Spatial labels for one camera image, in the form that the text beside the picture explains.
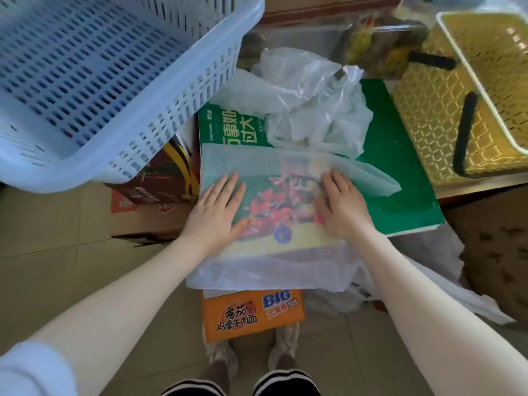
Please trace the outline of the person's left hand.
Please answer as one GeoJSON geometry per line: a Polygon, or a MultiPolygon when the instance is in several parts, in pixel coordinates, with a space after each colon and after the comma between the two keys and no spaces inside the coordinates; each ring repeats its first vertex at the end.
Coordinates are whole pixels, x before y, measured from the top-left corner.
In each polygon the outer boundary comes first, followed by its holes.
{"type": "Polygon", "coordinates": [[[246,183],[236,185],[231,200],[221,207],[221,191],[230,176],[224,175],[216,185],[216,202],[207,212],[192,212],[181,232],[183,244],[198,251],[203,257],[221,253],[233,243],[233,225],[235,215],[246,193],[246,183]]]}

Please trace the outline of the person's right hand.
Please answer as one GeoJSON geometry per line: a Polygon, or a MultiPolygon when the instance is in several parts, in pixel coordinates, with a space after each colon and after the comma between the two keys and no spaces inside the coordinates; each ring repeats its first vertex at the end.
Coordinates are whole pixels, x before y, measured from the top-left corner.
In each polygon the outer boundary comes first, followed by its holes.
{"type": "Polygon", "coordinates": [[[324,194],[320,195],[327,200],[331,209],[331,220],[326,225],[327,229],[338,238],[347,241],[353,246],[369,241],[372,237],[379,235],[370,213],[367,210],[357,210],[353,204],[352,182],[347,179],[347,194],[338,197],[331,195],[331,170],[322,174],[321,180],[324,194]]]}

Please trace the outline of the translucent white plastic bag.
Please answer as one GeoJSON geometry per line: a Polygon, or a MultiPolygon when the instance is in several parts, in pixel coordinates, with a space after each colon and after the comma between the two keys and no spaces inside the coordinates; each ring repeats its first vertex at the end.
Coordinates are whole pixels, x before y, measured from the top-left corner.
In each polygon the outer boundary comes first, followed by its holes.
{"type": "MultiPolygon", "coordinates": [[[[201,146],[201,184],[208,187],[224,174],[270,172],[287,158],[323,155],[329,162],[329,171],[337,168],[346,174],[366,196],[377,199],[401,190],[395,179],[374,166],[331,153],[215,143],[201,146]]],[[[224,255],[226,248],[193,270],[187,286],[218,291],[322,288],[340,292],[352,281],[357,265],[355,254],[345,241],[335,246],[242,258],[224,255]]]]}

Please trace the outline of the person's right forearm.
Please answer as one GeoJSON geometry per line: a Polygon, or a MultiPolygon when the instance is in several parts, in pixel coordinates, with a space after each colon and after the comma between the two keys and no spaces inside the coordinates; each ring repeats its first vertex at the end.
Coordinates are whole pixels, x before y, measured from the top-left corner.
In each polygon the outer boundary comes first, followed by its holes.
{"type": "Polygon", "coordinates": [[[528,396],[528,360],[451,298],[373,227],[344,237],[364,259],[435,396],[528,396]]]}

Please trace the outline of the person's left forearm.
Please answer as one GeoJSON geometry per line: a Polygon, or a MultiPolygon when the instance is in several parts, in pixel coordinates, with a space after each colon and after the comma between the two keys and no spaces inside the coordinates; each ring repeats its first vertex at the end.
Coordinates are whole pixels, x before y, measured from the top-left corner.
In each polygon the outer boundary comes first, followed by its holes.
{"type": "Polygon", "coordinates": [[[71,306],[29,340],[50,346],[69,363],[80,396],[99,396],[162,305],[203,260],[237,236],[181,236],[141,266],[71,306]]]}

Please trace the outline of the colourful red-printed food packet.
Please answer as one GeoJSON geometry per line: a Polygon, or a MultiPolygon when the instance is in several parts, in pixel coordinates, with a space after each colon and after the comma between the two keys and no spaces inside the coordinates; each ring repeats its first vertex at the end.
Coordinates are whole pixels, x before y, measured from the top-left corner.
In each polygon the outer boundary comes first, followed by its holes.
{"type": "Polygon", "coordinates": [[[323,155],[287,158],[263,174],[239,174],[246,192],[234,223],[247,218],[248,225],[224,255],[253,257],[342,244],[313,204],[314,196],[324,196],[321,175],[329,169],[323,155]]]}

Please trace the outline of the dark printed cardboard box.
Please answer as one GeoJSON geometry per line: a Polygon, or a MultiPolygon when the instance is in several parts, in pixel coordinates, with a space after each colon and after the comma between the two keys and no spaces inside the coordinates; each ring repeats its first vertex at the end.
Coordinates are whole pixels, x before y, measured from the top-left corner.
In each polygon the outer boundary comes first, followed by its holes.
{"type": "Polygon", "coordinates": [[[130,181],[105,184],[136,205],[195,204],[200,192],[199,159],[181,135],[175,135],[130,181]]]}

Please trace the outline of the green cardboard box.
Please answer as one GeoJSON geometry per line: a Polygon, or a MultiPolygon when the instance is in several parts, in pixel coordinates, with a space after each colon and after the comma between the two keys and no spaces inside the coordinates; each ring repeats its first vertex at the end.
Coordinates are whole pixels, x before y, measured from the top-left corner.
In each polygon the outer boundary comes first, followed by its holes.
{"type": "MultiPolygon", "coordinates": [[[[356,161],[374,166],[401,186],[388,197],[365,195],[376,228],[386,235],[435,229],[444,223],[444,216],[385,83],[381,79],[360,83],[373,119],[364,152],[356,161]]],[[[208,103],[199,110],[197,120],[200,151],[204,143],[271,147],[263,122],[256,117],[208,103]]]]}

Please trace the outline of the plain brown cardboard carton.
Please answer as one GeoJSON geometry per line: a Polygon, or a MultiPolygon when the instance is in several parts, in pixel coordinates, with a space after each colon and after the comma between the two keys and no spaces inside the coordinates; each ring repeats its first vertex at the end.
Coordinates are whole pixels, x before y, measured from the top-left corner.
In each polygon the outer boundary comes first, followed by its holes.
{"type": "Polygon", "coordinates": [[[190,204],[134,204],[117,191],[110,202],[109,236],[141,246],[177,239],[193,206],[190,204]]]}

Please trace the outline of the crumpled clear plastic bag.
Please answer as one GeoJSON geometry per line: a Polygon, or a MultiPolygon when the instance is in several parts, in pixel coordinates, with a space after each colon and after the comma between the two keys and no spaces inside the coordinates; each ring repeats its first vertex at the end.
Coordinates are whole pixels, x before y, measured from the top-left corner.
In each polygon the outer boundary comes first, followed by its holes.
{"type": "Polygon", "coordinates": [[[364,71],[296,48],[266,49],[252,73],[271,86],[258,113],[276,148],[330,152],[357,159],[373,112],[361,87],[364,71]]]}

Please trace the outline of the orange noodle box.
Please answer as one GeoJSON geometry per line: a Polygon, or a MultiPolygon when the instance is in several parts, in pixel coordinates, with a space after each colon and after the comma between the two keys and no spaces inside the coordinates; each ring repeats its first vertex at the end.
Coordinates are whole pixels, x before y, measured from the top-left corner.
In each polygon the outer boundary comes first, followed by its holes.
{"type": "Polygon", "coordinates": [[[254,290],[206,298],[202,292],[207,342],[219,342],[291,326],[305,320],[301,290],[254,290]]]}

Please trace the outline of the person's left beige shoe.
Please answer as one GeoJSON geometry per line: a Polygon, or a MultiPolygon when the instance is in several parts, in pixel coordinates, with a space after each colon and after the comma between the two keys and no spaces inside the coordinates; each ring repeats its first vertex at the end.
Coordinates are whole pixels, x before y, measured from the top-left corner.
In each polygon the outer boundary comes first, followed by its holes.
{"type": "Polygon", "coordinates": [[[231,348],[228,340],[209,342],[207,339],[206,327],[203,324],[201,329],[202,341],[205,347],[205,355],[210,365],[215,362],[223,362],[230,376],[235,376],[239,369],[239,360],[231,348]]]}

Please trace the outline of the person's beige shoe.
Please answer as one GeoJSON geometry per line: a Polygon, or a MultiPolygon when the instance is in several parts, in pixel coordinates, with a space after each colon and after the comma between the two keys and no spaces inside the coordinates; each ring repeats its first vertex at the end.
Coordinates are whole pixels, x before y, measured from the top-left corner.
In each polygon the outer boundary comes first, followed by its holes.
{"type": "Polygon", "coordinates": [[[281,326],[275,329],[275,344],[268,357],[268,371],[295,370],[296,351],[300,336],[300,323],[297,322],[288,326],[281,326]]]}
{"type": "Polygon", "coordinates": [[[223,362],[230,376],[235,376],[239,369],[239,360],[231,348],[228,340],[209,342],[207,339],[206,327],[203,324],[201,329],[202,341],[205,347],[205,355],[210,365],[215,362],[223,362]]]}

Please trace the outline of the person's right beige shoe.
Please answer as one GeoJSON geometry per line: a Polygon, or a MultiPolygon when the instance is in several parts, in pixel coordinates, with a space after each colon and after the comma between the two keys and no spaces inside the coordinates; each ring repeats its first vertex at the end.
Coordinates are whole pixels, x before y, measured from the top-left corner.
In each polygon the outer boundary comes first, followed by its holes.
{"type": "Polygon", "coordinates": [[[295,370],[296,351],[300,336],[300,323],[297,322],[288,326],[281,326],[275,329],[275,344],[268,357],[268,371],[295,370]]]}

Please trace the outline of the translucent grey plastic bin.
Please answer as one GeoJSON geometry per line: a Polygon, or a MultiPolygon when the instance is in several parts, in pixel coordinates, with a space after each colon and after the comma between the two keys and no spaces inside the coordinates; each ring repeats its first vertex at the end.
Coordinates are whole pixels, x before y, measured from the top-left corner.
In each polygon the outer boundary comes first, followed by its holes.
{"type": "Polygon", "coordinates": [[[342,17],[289,26],[259,26],[243,37],[236,66],[250,71],[264,50],[274,48],[296,48],[346,65],[347,42],[353,28],[353,22],[342,17]]]}

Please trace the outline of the brown patterned cushion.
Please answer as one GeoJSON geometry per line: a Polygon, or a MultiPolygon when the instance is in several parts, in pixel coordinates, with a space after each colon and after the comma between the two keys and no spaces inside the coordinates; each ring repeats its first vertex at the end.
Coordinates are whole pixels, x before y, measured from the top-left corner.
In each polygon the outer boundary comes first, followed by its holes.
{"type": "Polygon", "coordinates": [[[514,328],[528,332],[528,204],[482,199],[445,217],[464,244],[472,289],[494,299],[514,328]]]}

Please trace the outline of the clear bag of snacks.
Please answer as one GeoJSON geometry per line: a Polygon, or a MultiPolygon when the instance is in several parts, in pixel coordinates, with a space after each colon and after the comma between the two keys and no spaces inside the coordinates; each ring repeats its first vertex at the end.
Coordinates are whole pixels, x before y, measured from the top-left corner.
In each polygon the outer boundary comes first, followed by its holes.
{"type": "Polygon", "coordinates": [[[418,50],[429,28],[417,20],[399,19],[392,12],[370,12],[354,17],[340,32],[332,59],[357,66],[367,79],[401,79],[409,66],[408,55],[418,50]]]}

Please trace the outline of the blue slotted plastic basket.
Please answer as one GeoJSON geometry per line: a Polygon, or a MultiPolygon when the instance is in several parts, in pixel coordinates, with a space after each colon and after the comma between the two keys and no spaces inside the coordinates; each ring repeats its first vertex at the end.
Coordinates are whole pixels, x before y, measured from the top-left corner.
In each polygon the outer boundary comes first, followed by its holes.
{"type": "Polygon", "coordinates": [[[0,183],[128,182],[232,76],[265,0],[0,0],[0,183]]]}

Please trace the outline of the black white-striped shorts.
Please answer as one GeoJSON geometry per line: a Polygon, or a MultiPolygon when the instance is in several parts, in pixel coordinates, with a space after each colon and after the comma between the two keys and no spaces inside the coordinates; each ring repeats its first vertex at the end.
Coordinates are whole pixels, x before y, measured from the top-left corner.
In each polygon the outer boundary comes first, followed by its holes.
{"type": "MultiPolygon", "coordinates": [[[[161,396],[228,396],[206,379],[185,379],[168,387],[161,396]]],[[[313,379],[304,371],[273,370],[262,376],[251,396],[321,396],[313,379]]]]}

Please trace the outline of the brown cardboard box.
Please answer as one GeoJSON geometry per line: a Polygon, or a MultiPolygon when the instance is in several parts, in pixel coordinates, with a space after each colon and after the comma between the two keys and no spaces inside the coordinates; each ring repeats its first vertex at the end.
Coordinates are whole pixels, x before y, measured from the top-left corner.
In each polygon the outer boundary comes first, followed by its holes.
{"type": "Polygon", "coordinates": [[[294,25],[313,19],[397,7],[401,0],[265,0],[258,26],[294,25]]]}

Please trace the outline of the white shirt sleeve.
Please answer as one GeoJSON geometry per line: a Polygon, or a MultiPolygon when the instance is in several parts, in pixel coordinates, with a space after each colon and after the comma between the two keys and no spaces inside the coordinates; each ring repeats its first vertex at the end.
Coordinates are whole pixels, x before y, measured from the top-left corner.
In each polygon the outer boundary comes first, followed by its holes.
{"type": "Polygon", "coordinates": [[[76,376],[53,347],[27,340],[0,356],[0,396],[78,396],[76,376]]]}

